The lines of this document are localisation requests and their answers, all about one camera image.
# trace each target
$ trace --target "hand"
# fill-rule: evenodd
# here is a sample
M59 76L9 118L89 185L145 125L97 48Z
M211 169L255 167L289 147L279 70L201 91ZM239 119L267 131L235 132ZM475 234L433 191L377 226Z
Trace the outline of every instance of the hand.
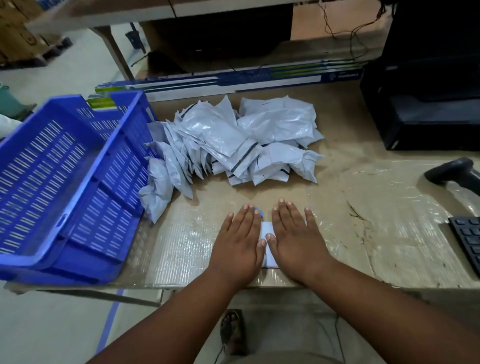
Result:
M278 267L290 278L309 285L318 270L336 260L330 255L315 217L305 208L307 224L295 205L280 199L272 210L275 236L267 234L270 251Z
M230 212L223 222L212 248L207 270L227 279L239 291L260 272L266 241L258 240L262 217L253 205L244 205L233 217Z

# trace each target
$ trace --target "crate rim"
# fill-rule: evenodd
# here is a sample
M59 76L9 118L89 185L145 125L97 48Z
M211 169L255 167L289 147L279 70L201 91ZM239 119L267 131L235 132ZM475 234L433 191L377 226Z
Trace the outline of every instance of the crate rim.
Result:
M92 179L94 173L96 172L98 166L100 165L100 162L102 161L103 157L107 153L108 149L112 145L115 137L120 133L120 129L124 125L125 121L128 119L128 117L131 115L133 112L133 107L131 107L134 104L137 104L140 98L144 95L143 91L117 91L115 93L122 93L122 94L137 94L133 100L130 102L128 105L127 111L125 114L122 116L119 124L117 127L114 129L108 140L105 142L104 146L98 153L95 161L93 164L90 166L88 169L88 172L86 173L85 177L83 178L82 182L80 183L77 191L73 195L72 199L70 202L66 205L64 212L62 215L57 219L56 223L53 225L52 230L50 233L47 235L47 237L43 240L41 245L39 246L37 252L34 255L14 255L14 254L2 254L2 260L3 263L0 266L11 266L11 267L29 267L32 266L36 263L38 263L44 255L47 253L47 251L51 248L53 241L57 237L58 233L60 230L63 228L65 223L67 222L68 218L70 217L70 214L72 213L73 209L75 208L75 205L77 204L78 200L80 199L81 195L85 191L85 188L87 187L88 183ZM39 113L49 102L59 99L59 98L77 98L81 97L83 100L84 97L80 94L77 95L63 95L63 96L56 96L56 97L50 97L36 112L34 112L32 115L30 115L24 122L22 122L22 125L20 125L18 128L16 128L13 133L8 135L1 143L0 146L6 144L15 134L17 134L20 130L22 130L24 127L26 127L27 122L30 121L31 118L33 118L37 113ZM95 110L91 108L88 103L87 106L90 108L91 111L94 112L102 112L104 110Z

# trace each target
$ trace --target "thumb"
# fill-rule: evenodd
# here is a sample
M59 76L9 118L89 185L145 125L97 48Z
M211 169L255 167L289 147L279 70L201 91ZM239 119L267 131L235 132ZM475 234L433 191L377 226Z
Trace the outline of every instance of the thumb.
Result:
M257 267L261 267L262 263L264 262L264 256L265 256L265 247L267 245L267 242L265 239L260 239L257 243Z
M267 239L267 242L268 242L268 246L270 247L270 252L272 253L273 255L273 258L275 259L275 261L277 262L277 257L278 257L278 243L276 241L276 237L274 234L271 234L271 233L268 233L266 236L266 239Z

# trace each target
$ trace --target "person's right arm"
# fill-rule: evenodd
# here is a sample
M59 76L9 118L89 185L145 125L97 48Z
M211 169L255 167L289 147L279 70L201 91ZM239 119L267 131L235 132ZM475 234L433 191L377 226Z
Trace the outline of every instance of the person's right arm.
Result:
M328 252L313 213L290 201L272 210L267 241L279 268L354 327L389 364L480 363L480 336Z

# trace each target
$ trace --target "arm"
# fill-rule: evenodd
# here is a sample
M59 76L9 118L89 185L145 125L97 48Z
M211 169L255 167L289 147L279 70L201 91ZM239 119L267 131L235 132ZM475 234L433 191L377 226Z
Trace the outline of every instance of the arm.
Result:
M389 364L478 363L480 336L434 307L343 263L328 252L313 213L291 202L272 211L270 250L291 278L347 320Z
M233 295L260 271L266 244L258 241L260 223L253 205L230 213L205 272L89 364L193 363Z

